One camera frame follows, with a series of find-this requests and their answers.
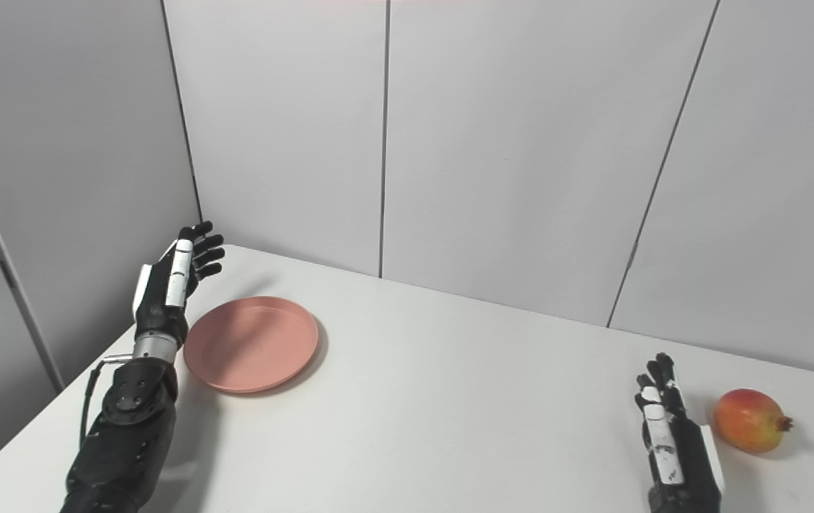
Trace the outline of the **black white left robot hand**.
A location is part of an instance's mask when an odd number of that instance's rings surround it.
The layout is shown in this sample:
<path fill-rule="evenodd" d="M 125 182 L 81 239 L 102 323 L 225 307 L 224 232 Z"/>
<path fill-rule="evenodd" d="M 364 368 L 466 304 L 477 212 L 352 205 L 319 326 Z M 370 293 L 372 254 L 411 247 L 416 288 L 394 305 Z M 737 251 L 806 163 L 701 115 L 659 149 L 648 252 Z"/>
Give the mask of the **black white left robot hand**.
<path fill-rule="evenodd" d="M 204 221 L 183 227 L 155 263 L 142 266 L 133 299 L 137 344 L 157 337 L 175 352 L 182 347 L 189 331 L 187 300 L 202 281 L 222 271 L 222 244 L 214 224 Z"/>

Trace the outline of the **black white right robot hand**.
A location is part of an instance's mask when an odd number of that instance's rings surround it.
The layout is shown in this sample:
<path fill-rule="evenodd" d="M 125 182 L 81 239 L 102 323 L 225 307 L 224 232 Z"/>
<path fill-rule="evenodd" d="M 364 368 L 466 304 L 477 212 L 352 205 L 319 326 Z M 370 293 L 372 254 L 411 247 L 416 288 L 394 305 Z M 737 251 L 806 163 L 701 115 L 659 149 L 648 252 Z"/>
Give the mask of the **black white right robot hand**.
<path fill-rule="evenodd" d="M 724 480 L 712 429 L 689 418 L 669 355 L 656 354 L 646 369 L 634 399 L 654 481 L 649 511 L 720 512 Z"/>

